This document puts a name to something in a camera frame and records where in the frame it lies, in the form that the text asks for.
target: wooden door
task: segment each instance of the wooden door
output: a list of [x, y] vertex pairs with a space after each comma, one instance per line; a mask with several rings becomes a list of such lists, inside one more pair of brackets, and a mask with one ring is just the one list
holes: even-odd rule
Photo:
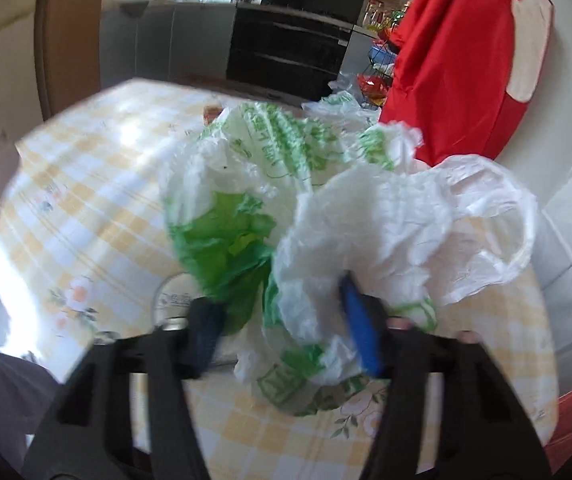
[[35, 69], [44, 119], [100, 91], [102, 0], [37, 0]]

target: table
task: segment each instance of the table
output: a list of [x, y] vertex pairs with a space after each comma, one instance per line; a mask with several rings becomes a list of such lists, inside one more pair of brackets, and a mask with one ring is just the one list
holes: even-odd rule
[[[202, 108], [239, 100], [132, 80], [36, 129], [0, 215], [0, 297], [12, 318], [5, 351], [31, 350], [64, 380], [93, 338], [152, 327], [158, 286], [180, 271], [164, 230], [159, 171]], [[542, 442], [557, 421], [557, 377], [540, 288], [530, 268], [438, 313], [437, 333], [476, 330], [510, 378]], [[434, 461], [438, 376], [430, 378], [420, 469]], [[145, 380], [135, 379], [136, 441], [146, 446]], [[293, 418], [250, 397], [230, 371], [188, 383], [216, 479], [359, 476], [380, 420], [382, 385], [338, 410]]]

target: blue basket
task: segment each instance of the blue basket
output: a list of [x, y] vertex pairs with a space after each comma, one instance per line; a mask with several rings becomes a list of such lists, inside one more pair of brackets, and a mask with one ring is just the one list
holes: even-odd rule
[[381, 63], [382, 65], [388, 65], [395, 62], [397, 57], [393, 54], [385, 45], [373, 45], [370, 48], [368, 57], [373, 63]]

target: white plastic bag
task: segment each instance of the white plastic bag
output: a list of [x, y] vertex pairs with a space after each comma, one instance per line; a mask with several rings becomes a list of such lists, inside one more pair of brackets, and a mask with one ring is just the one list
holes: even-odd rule
[[326, 120], [227, 110], [182, 145], [164, 191], [180, 262], [239, 330], [236, 376], [299, 415], [367, 381], [337, 297], [346, 270], [430, 330], [435, 307], [514, 279], [535, 231], [534, 197], [494, 162], [454, 156], [415, 173], [417, 130]]
[[381, 109], [362, 108], [347, 90], [341, 90], [317, 102], [303, 103], [301, 107], [310, 116], [332, 124], [343, 133], [363, 132], [380, 118]]

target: white cabinet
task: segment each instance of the white cabinet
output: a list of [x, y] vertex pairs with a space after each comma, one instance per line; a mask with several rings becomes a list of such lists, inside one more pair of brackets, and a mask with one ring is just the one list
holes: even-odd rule
[[226, 79], [236, 7], [233, 4], [175, 6], [170, 47], [169, 80], [198, 76]]
[[173, 6], [149, 7], [138, 20], [137, 77], [168, 81], [173, 14]]
[[102, 88], [135, 77], [137, 21], [120, 9], [102, 13], [99, 23], [99, 73]]
[[370, 67], [368, 51], [372, 47], [373, 38], [357, 31], [351, 33], [346, 47], [346, 54], [340, 72], [345, 74], [361, 74]]

